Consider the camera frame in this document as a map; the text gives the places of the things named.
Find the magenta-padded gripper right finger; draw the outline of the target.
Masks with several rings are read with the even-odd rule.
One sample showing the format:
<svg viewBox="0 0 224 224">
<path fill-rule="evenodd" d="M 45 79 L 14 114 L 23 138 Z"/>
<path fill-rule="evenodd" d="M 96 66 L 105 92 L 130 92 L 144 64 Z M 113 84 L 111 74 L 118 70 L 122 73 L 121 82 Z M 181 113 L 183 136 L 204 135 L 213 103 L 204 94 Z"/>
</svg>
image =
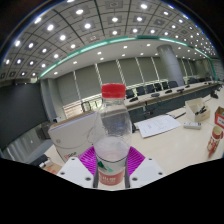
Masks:
<svg viewBox="0 0 224 224">
<path fill-rule="evenodd" d="M 126 189 L 140 188 L 165 176 L 154 159 L 145 157 L 134 147 L 130 148 L 124 177 Z"/>
</svg>

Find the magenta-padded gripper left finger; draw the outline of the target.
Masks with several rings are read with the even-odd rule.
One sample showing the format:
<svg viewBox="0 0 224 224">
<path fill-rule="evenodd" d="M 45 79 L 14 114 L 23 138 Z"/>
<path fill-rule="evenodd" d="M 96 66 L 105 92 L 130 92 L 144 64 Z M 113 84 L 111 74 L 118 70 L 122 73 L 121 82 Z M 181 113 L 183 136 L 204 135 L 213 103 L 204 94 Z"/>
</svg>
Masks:
<svg viewBox="0 0 224 224">
<path fill-rule="evenodd" d="M 60 169 L 58 176 L 84 188 L 97 188 L 98 171 L 94 147 L 78 157 L 71 157 Z"/>
</svg>

